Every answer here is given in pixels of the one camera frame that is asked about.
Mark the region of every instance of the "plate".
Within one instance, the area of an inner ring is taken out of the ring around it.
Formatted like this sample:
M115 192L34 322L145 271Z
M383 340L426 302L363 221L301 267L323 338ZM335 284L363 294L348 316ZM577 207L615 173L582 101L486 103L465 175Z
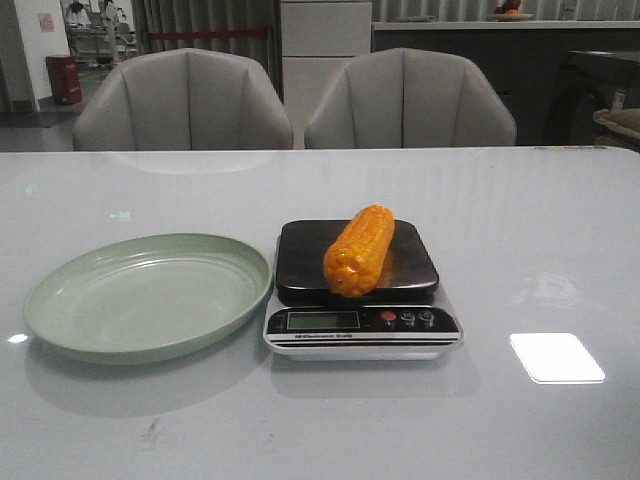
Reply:
M33 332L92 363L166 360L231 334L270 292L269 263L244 242L176 233L109 245L45 278L25 304Z
M489 17L500 22L519 22L529 20L533 13L492 13Z

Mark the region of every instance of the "gray curtain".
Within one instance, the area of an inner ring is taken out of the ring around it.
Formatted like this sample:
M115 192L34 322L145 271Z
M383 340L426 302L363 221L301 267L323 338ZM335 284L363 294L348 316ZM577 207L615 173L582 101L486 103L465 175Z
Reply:
M278 0L136 0L140 53L195 47L258 61L281 91ZM152 39L153 34L198 38Z
M434 21L487 19L501 0L373 0L373 21L393 22L407 17L431 17ZM522 0L522 13L536 20L638 20L638 0Z

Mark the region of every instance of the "trash can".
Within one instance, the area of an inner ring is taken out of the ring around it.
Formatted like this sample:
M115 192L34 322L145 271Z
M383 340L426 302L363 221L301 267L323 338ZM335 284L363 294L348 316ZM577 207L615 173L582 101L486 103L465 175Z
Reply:
M46 57L53 101L57 105L71 105L82 101L78 70L72 56L50 55Z

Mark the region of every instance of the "digital scale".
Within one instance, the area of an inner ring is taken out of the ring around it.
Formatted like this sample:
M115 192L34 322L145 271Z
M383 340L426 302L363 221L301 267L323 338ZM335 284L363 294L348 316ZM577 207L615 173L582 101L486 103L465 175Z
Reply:
M275 292L263 337L296 360L432 359L462 342L462 329L416 228L401 220L376 288L356 299L330 292L324 253L348 220L298 220L282 228Z

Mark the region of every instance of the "yellow corn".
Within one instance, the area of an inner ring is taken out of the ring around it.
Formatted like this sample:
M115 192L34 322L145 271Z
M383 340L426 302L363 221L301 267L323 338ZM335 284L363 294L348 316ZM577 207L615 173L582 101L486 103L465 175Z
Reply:
M387 207L371 205L358 212L324 255L324 276L333 293L360 297L373 290L394 228Z

